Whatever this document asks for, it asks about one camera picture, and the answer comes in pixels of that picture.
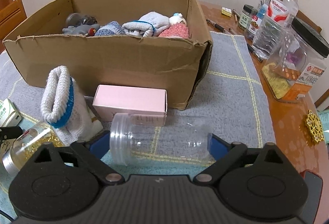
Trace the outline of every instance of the blue and white knit glove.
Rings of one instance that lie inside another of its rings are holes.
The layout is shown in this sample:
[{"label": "blue and white knit glove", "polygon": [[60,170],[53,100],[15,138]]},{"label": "blue and white knit glove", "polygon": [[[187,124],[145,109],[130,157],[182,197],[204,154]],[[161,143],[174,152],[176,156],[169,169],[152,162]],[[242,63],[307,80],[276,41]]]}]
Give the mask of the blue and white knit glove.
[{"label": "blue and white knit glove", "polygon": [[95,36],[125,35],[122,26],[117,21],[112,21],[101,27]]},{"label": "blue and white knit glove", "polygon": [[150,12],[139,20],[131,21],[122,25],[126,35],[143,37],[156,37],[170,27],[169,17],[156,12]]},{"label": "blue and white knit glove", "polygon": [[50,71],[41,100],[41,114],[65,146],[77,140],[90,140],[92,120],[86,101],[66,66]]}]

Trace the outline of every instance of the gold flower ornament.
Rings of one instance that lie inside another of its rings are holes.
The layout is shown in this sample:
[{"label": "gold flower ornament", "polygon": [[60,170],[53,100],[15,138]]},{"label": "gold flower ornament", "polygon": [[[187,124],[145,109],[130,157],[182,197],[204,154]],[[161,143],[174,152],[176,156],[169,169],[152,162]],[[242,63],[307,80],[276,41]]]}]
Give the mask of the gold flower ornament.
[{"label": "gold flower ornament", "polygon": [[320,141],[324,140],[321,120],[311,110],[309,110],[307,114],[305,123],[308,129],[310,130],[312,141],[315,144],[318,144]]}]

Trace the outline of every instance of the pink box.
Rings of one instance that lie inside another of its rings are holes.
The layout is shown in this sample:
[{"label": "pink box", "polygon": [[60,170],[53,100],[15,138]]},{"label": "pink box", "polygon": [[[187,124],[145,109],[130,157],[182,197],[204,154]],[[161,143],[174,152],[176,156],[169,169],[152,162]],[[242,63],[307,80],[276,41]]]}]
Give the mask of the pink box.
[{"label": "pink box", "polygon": [[99,85],[93,106],[105,121],[116,113],[151,116],[152,124],[164,125],[167,115],[167,91],[157,88],[138,88]]}]

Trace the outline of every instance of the small yellow box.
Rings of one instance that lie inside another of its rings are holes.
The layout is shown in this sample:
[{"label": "small yellow box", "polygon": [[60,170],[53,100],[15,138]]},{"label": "small yellow box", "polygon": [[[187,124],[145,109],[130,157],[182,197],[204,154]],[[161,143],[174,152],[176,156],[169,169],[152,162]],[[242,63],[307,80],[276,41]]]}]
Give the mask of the small yellow box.
[{"label": "small yellow box", "polygon": [[222,7],[222,14],[231,17],[232,16],[232,10],[229,8]]}]

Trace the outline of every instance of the wooden table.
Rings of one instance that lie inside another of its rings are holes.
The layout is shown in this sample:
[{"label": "wooden table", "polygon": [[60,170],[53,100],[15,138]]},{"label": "wooden table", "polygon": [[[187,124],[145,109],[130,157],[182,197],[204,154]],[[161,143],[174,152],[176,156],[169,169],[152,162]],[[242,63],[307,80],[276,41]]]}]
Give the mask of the wooden table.
[{"label": "wooden table", "polygon": [[[206,18],[218,23],[227,31],[232,28],[237,34],[243,35],[234,21],[234,17],[228,17],[221,13],[221,6],[201,2],[201,7]],[[313,145],[309,133],[304,124],[305,116],[309,109],[314,113],[316,108],[309,95],[299,103],[284,103],[277,101],[271,93],[262,73],[264,65],[252,54],[251,59],[261,80],[263,90],[269,101],[269,111],[272,118],[273,129],[277,146],[288,157],[296,170],[302,172],[306,169],[320,175],[323,179],[323,190],[320,206],[315,218],[316,224],[323,224],[329,218],[329,160],[328,150],[324,142]]]}]

